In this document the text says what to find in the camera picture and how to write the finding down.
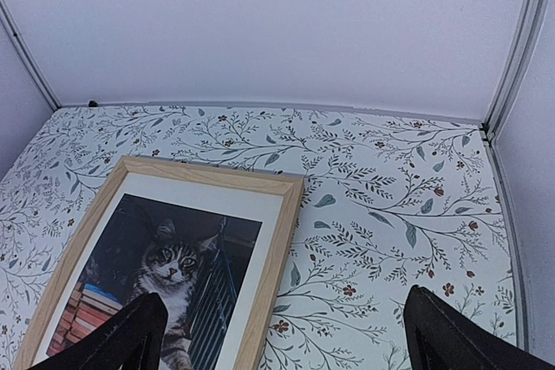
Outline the cat photo white border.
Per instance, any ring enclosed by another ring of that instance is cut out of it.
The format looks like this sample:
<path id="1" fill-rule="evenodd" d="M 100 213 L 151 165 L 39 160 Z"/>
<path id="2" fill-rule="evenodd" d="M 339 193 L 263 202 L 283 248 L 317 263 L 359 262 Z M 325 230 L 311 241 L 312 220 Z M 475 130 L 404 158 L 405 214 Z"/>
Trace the cat photo white border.
<path id="1" fill-rule="evenodd" d="M 251 254 L 244 281 L 233 310 L 230 327 L 214 369 L 253 369 L 258 362 L 264 335 L 251 326 L 264 328 L 271 314 L 282 275 L 284 253 L 279 243 L 291 235 L 282 226 L 284 195 L 278 186 L 253 174 L 226 170 L 175 175 L 156 175 L 126 170 L 120 179 L 110 179 L 101 189 L 72 236 L 44 295 L 54 295 L 55 309 L 47 316 L 49 325 L 34 362 L 46 360 L 56 325 L 69 300 L 77 278 L 96 240 L 121 198 L 130 194 L 186 208 L 247 218 L 262 224 Z"/>

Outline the light wooden picture frame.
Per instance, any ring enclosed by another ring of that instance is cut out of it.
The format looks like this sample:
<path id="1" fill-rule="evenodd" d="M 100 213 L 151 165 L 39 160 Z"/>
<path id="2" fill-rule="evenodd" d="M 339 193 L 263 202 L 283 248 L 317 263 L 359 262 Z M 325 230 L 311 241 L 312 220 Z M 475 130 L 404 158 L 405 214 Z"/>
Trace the light wooden picture frame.
<path id="1" fill-rule="evenodd" d="M 255 368 L 303 191 L 298 176 L 121 158 L 15 368 Z"/>

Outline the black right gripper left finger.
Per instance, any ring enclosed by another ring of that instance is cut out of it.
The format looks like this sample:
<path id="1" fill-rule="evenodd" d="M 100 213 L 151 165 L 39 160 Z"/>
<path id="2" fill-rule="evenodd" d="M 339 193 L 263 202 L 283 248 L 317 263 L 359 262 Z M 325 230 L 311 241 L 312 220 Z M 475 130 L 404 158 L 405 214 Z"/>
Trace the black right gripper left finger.
<path id="1" fill-rule="evenodd" d="M 156 293 L 131 301 L 75 345 L 35 363 L 36 353 L 56 308 L 44 295 L 25 333 L 27 369 L 157 369 L 167 324 L 167 308 Z"/>

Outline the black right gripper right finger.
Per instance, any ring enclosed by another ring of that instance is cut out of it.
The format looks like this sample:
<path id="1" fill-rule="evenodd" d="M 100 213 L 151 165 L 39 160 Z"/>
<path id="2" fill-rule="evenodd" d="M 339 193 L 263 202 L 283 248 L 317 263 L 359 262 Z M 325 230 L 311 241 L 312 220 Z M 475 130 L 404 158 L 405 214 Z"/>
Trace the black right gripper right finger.
<path id="1" fill-rule="evenodd" d="M 413 369 L 553 369 L 488 333 L 430 290 L 415 285 L 403 310 Z"/>

